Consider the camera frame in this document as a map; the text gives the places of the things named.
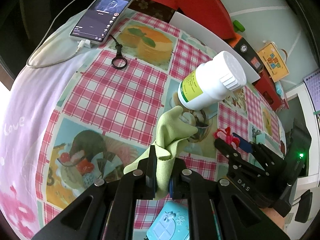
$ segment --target phone screen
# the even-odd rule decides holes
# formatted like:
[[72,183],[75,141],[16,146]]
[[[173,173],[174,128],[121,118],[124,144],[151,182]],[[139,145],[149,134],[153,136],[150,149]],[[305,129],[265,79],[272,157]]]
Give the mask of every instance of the phone screen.
[[81,17],[71,36],[103,42],[112,25],[131,0],[96,0]]

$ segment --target white medicine bottle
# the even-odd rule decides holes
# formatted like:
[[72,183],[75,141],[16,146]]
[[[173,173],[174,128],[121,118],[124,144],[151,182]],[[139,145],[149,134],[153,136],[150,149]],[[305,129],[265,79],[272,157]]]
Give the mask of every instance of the white medicine bottle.
[[226,98],[247,82],[238,60],[227,51],[218,53],[190,73],[179,85],[180,102],[190,110],[201,110]]

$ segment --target black ring keychain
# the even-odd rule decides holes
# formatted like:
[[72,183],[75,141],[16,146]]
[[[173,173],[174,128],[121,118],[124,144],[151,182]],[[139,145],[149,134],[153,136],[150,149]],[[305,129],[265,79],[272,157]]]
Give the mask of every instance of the black ring keychain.
[[[116,40],[116,38],[115,38],[114,36],[112,36],[111,34],[110,34],[110,36],[111,36],[111,38],[114,39],[114,41],[115,41],[115,43],[116,43],[116,46],[115,46],[115,47],[116,47],[116,49],[117,49],[117,54],[116,54],[116,56],[112,59],[111,65],[112,65],[115,69],[124,69],[124,68],[128,65],[128,61],[122,56],[122,53],[121,53],[122,44],[119,44],[119,42]],[[117,67],[117,66],[115,65],[115,63],[114,63],[117,59],[123,60],[123,61],[125,62],[124,66],[122,66],[122,67]]]

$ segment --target bottle label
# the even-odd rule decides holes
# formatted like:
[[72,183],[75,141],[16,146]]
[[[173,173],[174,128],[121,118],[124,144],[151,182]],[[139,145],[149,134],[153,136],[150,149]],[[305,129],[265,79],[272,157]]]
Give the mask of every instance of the bottle label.
[[180,91],[186,102],[191,101],[203,93],[197,82],[195,70],[181,82]]

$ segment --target charging cable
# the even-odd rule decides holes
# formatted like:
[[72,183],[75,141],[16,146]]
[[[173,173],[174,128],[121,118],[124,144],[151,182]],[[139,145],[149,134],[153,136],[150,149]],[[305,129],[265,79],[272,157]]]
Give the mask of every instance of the charging cable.
[[49,66],[52,66],[52,65],[61,63],[61,62],[65,62],[65,61],[73,58],[84,46],[86,46],[86,47],[87,47],[87,46],[91,46],[89,40],[86,40],[86,41],[82,41],[82,40],[81,40],[81,41],[79,42],[79,45],[78,45],[77,49],[76,49],[76,52],[75,52],[73,55],[71,55],[70,57],[68,57],[68,58],[59,60],[59,61],[54,62],[54,63],[45,64],[45,65],[30,65],[30,59],[31,59],[31,57],[33,56],[33,54],[34,54],[34,53],[36,52],[36,50],[41,46],[42,42],[43,42],[43,41],[45,40],[45,38],[47,37],[47,35],[48,35],[49,31],[51,30],[51,28],[52,28],[55,20],[56,20],[56,19],[60,16],[60,14],[62,14],[62,12],[63,12],[70,4],[72,4],[74,1],[75,1],[75,0],[72,0],[70,3],[68,3],[68,5],[66,5],[65,8],[63,8],[62,11],[59,12],[58,15],[53,19],[53,21],[52,21],[49,29],[48,29],[47,32],[46,32],[46,34],[44,35],[44,37],[42,38],[42,40],[40,41],[40,43],[38,44],[38,46],[36,47],[36,49],[33,51],[33,53],[30,55],[30,57],[28,58],[28,60],[27,60],[27,67],[30,67],[30,68],[43,68],[43,67],[49,67]]

